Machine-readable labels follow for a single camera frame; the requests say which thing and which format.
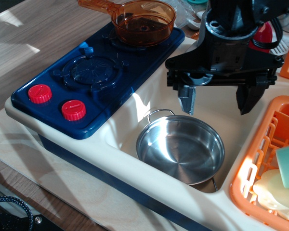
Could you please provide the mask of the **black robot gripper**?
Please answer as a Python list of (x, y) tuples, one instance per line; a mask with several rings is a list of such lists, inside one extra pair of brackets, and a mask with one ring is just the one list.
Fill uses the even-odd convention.
[(267, 21), (276, 26), (277, 40), (282, 29), (271, 9), (208, 9), (202, 19), (197, 45), (191, 51), (166, 61), (167, 85), (178, 91), (183, 112), (193, 115), (196, 86), (239, 85), (236, 91), (240, 114), (249, 113), (268, 86), (275, 83), (276, 69), (283, 59), (249, 48), (249, 42), (271, 49), (278, 41), (260, 43), (253, 40), (259, 27)]

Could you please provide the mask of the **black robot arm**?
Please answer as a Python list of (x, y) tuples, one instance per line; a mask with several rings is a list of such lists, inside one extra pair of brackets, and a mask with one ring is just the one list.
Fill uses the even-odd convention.
[(249, 113), (277, 79), (284, 61), (273, 55), (283, 37), (279, 16), (289, 0), (210, 0), (199, 39), (186, 53), (169, 58), (167, 85), (192, 115), (198, 86), (237, 86), (241, 114)]

